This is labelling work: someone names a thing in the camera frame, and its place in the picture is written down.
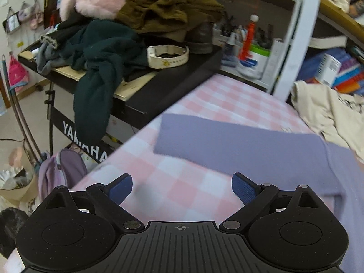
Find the dark green garment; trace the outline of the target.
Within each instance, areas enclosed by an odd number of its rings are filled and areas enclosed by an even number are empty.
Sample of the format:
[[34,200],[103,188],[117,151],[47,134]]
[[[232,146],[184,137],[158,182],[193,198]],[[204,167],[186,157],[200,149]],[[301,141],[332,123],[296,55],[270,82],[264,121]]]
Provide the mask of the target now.
[[80,142],[97,143],[106,133],[118,86],[149,68],[145,44],[125,25],[93,20],[66,41],[60,54],[72,69],[86,71],[74,93],[75,129]]

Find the row of colourful books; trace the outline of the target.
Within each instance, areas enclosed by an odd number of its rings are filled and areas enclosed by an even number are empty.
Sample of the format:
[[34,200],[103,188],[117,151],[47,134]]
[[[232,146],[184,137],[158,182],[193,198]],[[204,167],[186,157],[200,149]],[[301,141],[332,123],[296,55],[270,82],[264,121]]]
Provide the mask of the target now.
[[363,54],[347,52],[344,48],[331,48],[321,52],[310,52],[303,61],[297,79],[309,84],[321,84],[314,77],[324,54],[335,57],[342,64],[330,88],[344,94],[362,95]]

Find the red tassel ornament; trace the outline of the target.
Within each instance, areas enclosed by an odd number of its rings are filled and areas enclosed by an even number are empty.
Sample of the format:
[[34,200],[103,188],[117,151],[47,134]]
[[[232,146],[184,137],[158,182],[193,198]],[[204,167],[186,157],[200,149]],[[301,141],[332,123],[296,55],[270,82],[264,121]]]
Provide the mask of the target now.
[[245,38],[245,42],[243,44],[243,47],[241,49],[241,52],[239,53],[239,60],[245,61],[247,56],[249,55],[250,46],[255,36],[255,26],[258,22],[258,15],[252,14],[250,16],[250,22],[247,27],[247,35]]

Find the white green tub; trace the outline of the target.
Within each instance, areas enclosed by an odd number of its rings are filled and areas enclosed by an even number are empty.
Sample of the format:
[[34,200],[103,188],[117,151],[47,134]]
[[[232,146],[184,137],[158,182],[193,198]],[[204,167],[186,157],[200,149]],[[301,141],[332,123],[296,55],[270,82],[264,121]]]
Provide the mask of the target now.
[[260,80],[270,56],[270,50],[261,48],[259,45],[250,46],[247,58],[243,61],[239,59],[236,70],[242,76]]

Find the black yamaha keyboard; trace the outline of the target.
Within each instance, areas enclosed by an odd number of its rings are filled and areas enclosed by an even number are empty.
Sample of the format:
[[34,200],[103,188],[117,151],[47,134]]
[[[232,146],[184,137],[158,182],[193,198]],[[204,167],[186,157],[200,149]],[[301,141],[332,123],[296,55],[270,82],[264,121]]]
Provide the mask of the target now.
[[[192,54],[181,67],[167,68],[148,73],[129,83],[122,83],[114,95],[111,115],[132,128],[142,129],[155,117],[179,101],[193,89],[203,84],[220,70],[223,50],[213,46],[210,54]],[[54,85],[73,94],[83,71],[69,66],[52,70],[45,76],[50,81],[46,91],[48,99],[47,119],[49,121],[49,152],[54,153],[53,128],[63,131],[61,122],[69,121],[54,106],[56,92]]]

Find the white bookshelf frame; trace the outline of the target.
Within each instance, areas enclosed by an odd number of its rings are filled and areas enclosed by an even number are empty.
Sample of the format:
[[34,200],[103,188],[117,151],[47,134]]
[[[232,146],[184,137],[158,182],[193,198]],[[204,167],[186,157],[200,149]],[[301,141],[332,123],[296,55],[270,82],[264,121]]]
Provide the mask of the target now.
[[273,97],[287,101],[301,69],[308,44],[313,34],[321,0],[291,0],[295,2],[293,14],[286,34],[285,51],[281,57],[278,80]]

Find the cream white wristband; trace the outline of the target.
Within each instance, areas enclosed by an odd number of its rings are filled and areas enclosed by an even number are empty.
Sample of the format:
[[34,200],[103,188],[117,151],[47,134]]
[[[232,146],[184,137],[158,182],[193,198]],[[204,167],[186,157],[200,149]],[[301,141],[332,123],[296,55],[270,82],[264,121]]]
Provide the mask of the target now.
[[189,60],[189,48],[175,45],[158,45],[147,48],[149,67],[155,70],[179,67]]

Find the purple and mauve sweater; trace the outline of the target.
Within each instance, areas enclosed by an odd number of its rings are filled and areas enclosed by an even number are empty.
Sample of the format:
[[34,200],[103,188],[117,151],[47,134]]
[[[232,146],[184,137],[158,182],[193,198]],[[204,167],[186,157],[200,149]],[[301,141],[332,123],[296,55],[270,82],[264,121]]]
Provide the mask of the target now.
[[154,152],[283,190],[306,184],[317,195],[332,197],[334,214],[349,235],[341,267],[363,271],[363,166],[350,149],[316,134],[164,114]]

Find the pink checkered cartoon desk mat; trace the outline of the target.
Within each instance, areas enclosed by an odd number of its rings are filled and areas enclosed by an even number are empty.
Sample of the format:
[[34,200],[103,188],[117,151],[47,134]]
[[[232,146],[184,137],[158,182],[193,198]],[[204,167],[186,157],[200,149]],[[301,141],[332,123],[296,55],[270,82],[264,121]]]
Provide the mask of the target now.
[[363,168],[216,75],[17,234],[24,272],[362,272]]

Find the white box with barcode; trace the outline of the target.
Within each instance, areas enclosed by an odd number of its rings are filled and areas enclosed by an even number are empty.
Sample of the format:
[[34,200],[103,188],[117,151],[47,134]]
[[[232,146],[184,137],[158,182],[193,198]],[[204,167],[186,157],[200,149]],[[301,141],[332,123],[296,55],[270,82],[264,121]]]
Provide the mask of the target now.
[[329,54],[324,54],[315,73],[314,79],[321,84],[331,87],[340,71],[341,65],[340,61],[338,61],[335,57]]

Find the olive brown garment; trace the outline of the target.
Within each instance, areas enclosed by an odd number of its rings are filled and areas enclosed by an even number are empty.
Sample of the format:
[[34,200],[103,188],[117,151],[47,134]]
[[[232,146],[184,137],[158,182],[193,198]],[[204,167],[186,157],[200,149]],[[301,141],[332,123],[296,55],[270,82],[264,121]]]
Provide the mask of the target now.
[[201,23],[218,23],[224,6],[216,0],[125,0],[117,20],[137,33],[190,31]]

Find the cream printed garment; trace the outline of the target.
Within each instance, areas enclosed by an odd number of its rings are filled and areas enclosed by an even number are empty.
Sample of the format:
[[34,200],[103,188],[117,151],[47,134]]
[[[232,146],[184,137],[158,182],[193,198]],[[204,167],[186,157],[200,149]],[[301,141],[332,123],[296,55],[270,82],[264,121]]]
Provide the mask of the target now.
[[353,150],[363,160],[363,96],[341,94],[324,84],[297,81],[292,86],[291,102],[313,132]]

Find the lilac backpack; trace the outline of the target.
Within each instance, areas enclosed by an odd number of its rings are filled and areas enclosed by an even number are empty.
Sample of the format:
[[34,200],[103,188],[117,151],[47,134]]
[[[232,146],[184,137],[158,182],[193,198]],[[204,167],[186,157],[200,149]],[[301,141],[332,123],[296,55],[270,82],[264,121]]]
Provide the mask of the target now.
[[43,201],[59,185],[73,188],[87,175],[86,165],[80,154],[62,149],[42,162],[38,173],[38,195]]

